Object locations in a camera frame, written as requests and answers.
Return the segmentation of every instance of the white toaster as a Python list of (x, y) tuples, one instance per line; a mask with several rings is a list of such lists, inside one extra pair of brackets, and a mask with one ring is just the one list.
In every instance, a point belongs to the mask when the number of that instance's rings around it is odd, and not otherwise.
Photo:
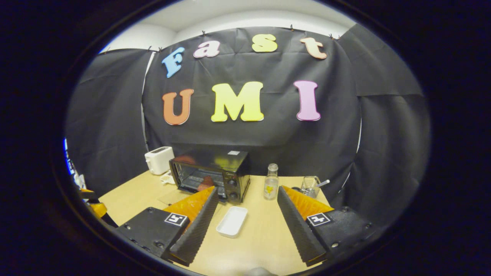
[(145, 161), (151, 173), (160, 175), (170, 169), (169, 160), (174, 158), (172, 147), (160, 147), (145, 153)]

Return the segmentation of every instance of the orange object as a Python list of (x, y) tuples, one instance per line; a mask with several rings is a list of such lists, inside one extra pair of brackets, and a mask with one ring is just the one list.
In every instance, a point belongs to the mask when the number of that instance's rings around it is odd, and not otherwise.
[(187, 216), (190, 220), (190, 223), (188, 224), (189, 227), (198, 216), (199, 211), (201, 211), (201, 208), (203, 208), (203, 205), (211, 195), (214, 188), (214, 186), (211, 186), (205, 190), (192, 194), (165, 208), (164, 211)]
[(182, 125), (189, 118), (189, 112), (191, 107), (191, 95), (194, 93), (192, 89), (184, 89), (179, 95), (183, 98), (183, 106), (181, 115), (174, 115), (174, 98), (177, 96), (177, 93), (167, 93), (162, 96), (162, 100), (164, 101), (164, 120), (169, 125)]
[(207, 189), (213, 185), (214, 185), (214, 183), (213, 183), (212, 177), (207, 175), (204, 177), (203, 182), (201, 182), (201, 184), (198, 186), (198, 191), (202, 191), (202, 190)]
[(327, 206), (317, 200), (306, 196), (300, 192), (297, 192), (289, 187), (283, 186), (286, 194), (289, 196), (290, 200), (293, 202), (298, 212), (302, 216), (303, 220), (306, 220), (308, 216), (315, 215), (318, 213), (325, 213), (334, 210), (334, 208)]
[(89, 206), (94, 210), (94, 213), (98, 218), (102, 218), (108, 212), (104, 203), (94, 203), (89, 204)]

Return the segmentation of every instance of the label sticker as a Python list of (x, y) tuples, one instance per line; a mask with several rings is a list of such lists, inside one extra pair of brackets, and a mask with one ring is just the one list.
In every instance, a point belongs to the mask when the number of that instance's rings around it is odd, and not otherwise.
[(308, 216), (307, 219), (310, 221), (310, 223), (313, 226), (318, 226), (318, 225), (321, 225), (321, 224), (324, 224), (324, 223), (328, 223), (329, 221), (331, 221), (323, 213), (318, 213), (318, 214), (315, 214), (315, 215)]
[(186, 218), (187, 217), (183, 215), (170, 213), (170, 215), (164, 221), (173, 225), (181, 226), (183, 225)]

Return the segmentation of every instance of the black backdrop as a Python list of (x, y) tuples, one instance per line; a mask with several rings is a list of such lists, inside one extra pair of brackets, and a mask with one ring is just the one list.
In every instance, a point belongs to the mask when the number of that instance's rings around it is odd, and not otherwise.
[[(252, 37), (270, 33), (278, 49), (253, 51)], [(300, 39), (321, 42), (326, 59), (316, 59)], [(193, 57), (197, 45), (217, 40), (215, 57)], [(184, 47), (182, 68), (167, 78), (162, 60)], [(349, 205), (386, 226), (405, 209), (419, 187), (430, 145), (430, 120), (410, 69), (389, 46), (360, 25), (340, 39), (285, 28), (237, 28), (194, 37), (155, 53), (117, 50), (98, 55), (86, 70), (67, 117), (69, 154), (87, 187), (98, 195), (147, 170), (149, 149), (172, 146), (175, 155), (196, 147), (250, 152), (252, 173), (269, 163), (279, 175), (317, 175), (331, 183), (324, 194), (335, 208)], [(318, 121), (300, 121), (298, 80), (316, 82)], [(259, 122), (213, 122), (212, 86), (228, 83), (236, 94), (246, 82), (263, 83)], [(164, 94), (193, 89), (188, 120), (169, 125)]]
[[(252, 37), (273, 34), (278, 49), (256, 53)], [(326, 59), (316, 59), (300, 39), (313, 37), (324, 47)], [(204, 41), (221, 43), (215, 57), (193, 57)], [(182, 68), (169, 79), (162, 60), (179, 47)], [(295, 81), (316, 82), (318, 121), (299, 121), (299, 92)], [(213, 122), (215, 93), (212, 86), (228, 83), (236, 94), (246, 82), (262, 82), (259, 122)], [(169, 125), (163, 119), (162, 96), (194, 89), (189, 119)], [(279, 175), (317, 175), (333, 182), (346, 179), (346, 168), (355, 157), (360, 129), (360, 106), (350, 63), (342, 47), (329, 37), (284, 28), (238, 28), (194, 37), (156, 54), (145, 80), (143, 111), (149, 148), (172, 146), (178, 155), (194, 147), (227, 147), (248, 151), (252, 174), (265, 175), (269, 163), (277, 163)], [(180, 114), (182, 97), (174, 100)]]
[[(275, 52), (253, 51), (251, 39), (260, 33), (276, 37)], [(308, 54), (300, 43), (305, 37), (321, 42), (328, 57)], [(197, 45), (211, 40), (221, 42), (218, 56), (193, 57)], [(185, 48), (182, 68), (167, 78), (162, 60), (179, 47)], [(296, 119), (297, 80), (318, 84), (320, 120)], [(212, 122), (212, 86), (228, 83), (238, 94), (249, 81), (264, 85), (264, 120)], [(174, 114), (180, 114), (179, 92), (189, 88), (194, 89), (189, 119), (167, 124), (162, 96), (177, 93)], [(150, 149), (249, 151), (253, 174), (264, 175), (269, 163), (277, 163), (279, 175), (329, 178), (323, 191), (334, 207), (352, 206), (380, 225), (393, 222), (409, 204), (429, 156), (430, 120), (421, 88), (400, 57), (360, 25), (339, 40), (301, 30), (238, 28), (182, 41), (156, 54), (142, 102)]]
[(148, 169), (141, 92), (150, 55), (135, 49), (97, 55), (70, 100), (68, 154), (98, 196)]

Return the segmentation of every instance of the orange soft pad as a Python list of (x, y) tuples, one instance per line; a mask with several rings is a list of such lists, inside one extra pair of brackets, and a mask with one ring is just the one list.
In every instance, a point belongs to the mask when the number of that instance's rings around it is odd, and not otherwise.
[(317, 200), (308, 197), (302, 193), (299, 193), (289, 187), (283, 186), (290, 200), (293, 202), (298, 212), (302, 216), (303, 220), (306, 220), (308, 216), (315, 215), (318, 213), (325, 213), (334, 210)]
[(164, 211), (187, 216), (190, 220), (189, 225), (191, 225), (196, 216), (198, 216), (198, 213), (199, 211), (201, 211), (201, 208), (205, 204), (206, 200), (212, 193), (213, 188), (214, 186), (211, 186), (205, 190), (192, 194), (184, 198), (183, 200), (178, 201), (165, 208)]

